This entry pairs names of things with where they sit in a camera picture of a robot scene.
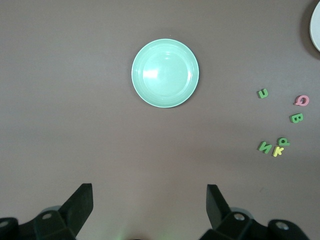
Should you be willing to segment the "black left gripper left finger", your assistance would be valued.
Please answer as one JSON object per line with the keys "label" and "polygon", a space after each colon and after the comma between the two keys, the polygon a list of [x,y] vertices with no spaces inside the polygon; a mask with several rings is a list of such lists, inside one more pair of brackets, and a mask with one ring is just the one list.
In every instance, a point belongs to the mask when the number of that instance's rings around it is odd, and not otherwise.
{"label": "black left gripper left finger", "polygon": [[19,224],[14,217],[0,219],[2,240],[75,240],[94,207],[93,187],[83,183],[57,208],[48,208]]}

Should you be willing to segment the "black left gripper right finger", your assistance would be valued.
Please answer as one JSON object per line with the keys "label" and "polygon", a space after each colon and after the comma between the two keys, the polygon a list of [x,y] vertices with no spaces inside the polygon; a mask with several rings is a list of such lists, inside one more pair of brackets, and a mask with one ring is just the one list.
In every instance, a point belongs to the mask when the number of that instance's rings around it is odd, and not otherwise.
{"label": "black left gripper right finger", "polygon": [[247,214],[232,210],[215,184],[207,185],[206,212],[211,229],[207,240],[308,240],[295,223],[283,219],[270,220],[267,226]]}

